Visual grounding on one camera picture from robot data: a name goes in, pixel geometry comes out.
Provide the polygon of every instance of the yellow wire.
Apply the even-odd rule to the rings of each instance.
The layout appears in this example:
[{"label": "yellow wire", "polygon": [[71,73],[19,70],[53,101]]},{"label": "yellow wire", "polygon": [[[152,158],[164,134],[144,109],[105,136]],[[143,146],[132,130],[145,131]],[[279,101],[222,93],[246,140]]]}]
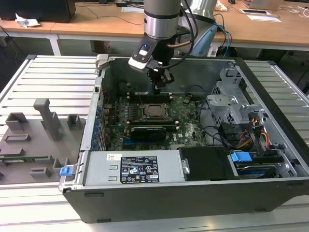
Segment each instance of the yellow wire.
[{"label": "yellow wire", "polygon": [[237,148],[241,148],[244,147],[245,145],[247,145],[249,142],[252,141],[252,138],[250,138],[249,140],[247,140],[246,142],[244,142],[243,144],[241,144],[240,146],[238,146]]}]

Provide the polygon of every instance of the blue clip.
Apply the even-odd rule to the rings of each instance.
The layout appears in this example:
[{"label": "blue clip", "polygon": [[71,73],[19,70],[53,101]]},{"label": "blue clip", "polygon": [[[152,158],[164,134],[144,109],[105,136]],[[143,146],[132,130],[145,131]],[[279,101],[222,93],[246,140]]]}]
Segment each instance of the blue clip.
[{"label": "blue clip", "polygon": [[60,169],[60,176],[73,176],[73,167],[62,167]]},{"label": "blue clip", "polygon": [[252,162],[249,152],[239,151],[231,154],[233,162]]}]

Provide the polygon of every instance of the power supply label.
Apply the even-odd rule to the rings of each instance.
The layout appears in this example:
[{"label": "power supply label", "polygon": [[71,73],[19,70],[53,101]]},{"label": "power supply label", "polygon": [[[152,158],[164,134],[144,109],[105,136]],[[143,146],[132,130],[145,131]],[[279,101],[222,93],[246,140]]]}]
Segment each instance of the power supply label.
[{"label": "power supply label", "polygon": [[121,157],[120,182],[122,184],[160,182],[156,156]]}]

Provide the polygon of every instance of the black plastic cover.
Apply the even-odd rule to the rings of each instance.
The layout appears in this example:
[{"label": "black plastic cover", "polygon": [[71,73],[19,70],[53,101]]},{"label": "black plastic cover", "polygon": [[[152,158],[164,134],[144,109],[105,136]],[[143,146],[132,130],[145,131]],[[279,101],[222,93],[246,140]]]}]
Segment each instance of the black plastic cover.
[{"label": "black plastic cover", "polygon": [[229,151],[224,147],[181,147],[179,151],[181,159],[187,159],[189,164],[187,181],[238,179],[227,158]]}]

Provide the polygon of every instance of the red wire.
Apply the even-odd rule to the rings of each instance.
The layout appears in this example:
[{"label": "red wire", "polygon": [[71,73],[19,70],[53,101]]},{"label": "red wire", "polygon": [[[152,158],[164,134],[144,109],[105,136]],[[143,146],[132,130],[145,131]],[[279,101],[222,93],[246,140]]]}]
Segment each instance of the red wire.
[{"label": "red wire", "polygon": [[247,131],[244,131],[244,132],[241,134],[241,136],[240,136],[240,142],[242,142],[242,137],[243,137],[243,135],[244,135],[245,133],[248,133],[248,132],[247,132]]}]

